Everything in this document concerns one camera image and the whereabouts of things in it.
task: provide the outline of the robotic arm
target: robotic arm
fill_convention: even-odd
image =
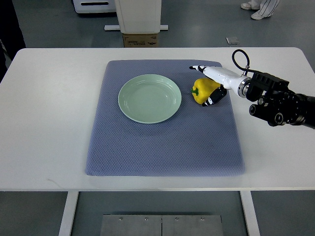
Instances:
[[[246,68],[241,68],[234,55],[242,52],[247,58]],[[250,106],[250,115],[268,122],[270,126],[291,124],[305,125],[315,129],[315,97],[296,94],[288,89],[288,81],[268,73],[249,69],[249,57],[243,50],[232,55],[235,65],[244,71],[240,76],[230,70],[215,66],[191,66],[208,78],[220,83],[225,89],[233,90],[239,97],[257,104]]]

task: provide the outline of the white shoe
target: white shoe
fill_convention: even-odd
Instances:
[[[266,17],[270,17],[271,15],[268,15],[268,16],[261,16],[259,14],[260,11],[257,11],[255,12],[254,14],[251,15],[251,18],[254,19],[254,20],[261,20],[262,18],[266,18]]]
[[[249,3],[249,2],[247,2],[247,3],[242,3],[241,4],[241,8],[242,9],[244,9],[244,10],[259,10],[260,9],[260,7],[258,7],[258,8],[252,8],[252,5]]]

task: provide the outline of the blue placemat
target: blue placemat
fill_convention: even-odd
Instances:
[[[234,176],[244,161],[229,94],[202,107],[190,92],[204,75],[191,65],[202,60],[117,60],[108,63],[91,134],[86,174],[92,176]],[[157,124],[140,124],[119,108],[118,93],[143,74],[170,78],[182,93],[175,115]]]

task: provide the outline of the trouser leg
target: trouser leg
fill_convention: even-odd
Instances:
[[[280,3],[280,0],[263,0],[260,4],[259,14],[263,17],[269,17]]]
[[[0,39],[11,60],[16,53],[25,48],[25,42],[19,26],[12,0],[0,0]]]
[[[2,46],[0,45],[0,83],[6,73],[5,56]]]
[[[253,9],[259,9],[262,0],[251,0],[249,4],[252,6]]]

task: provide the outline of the light green plate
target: light green plate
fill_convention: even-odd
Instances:
[[[181,91],[161,75],[140,75],[121,88],[118,104],[130,119],[144,124],[162,122],[174,115],[182,102]]]

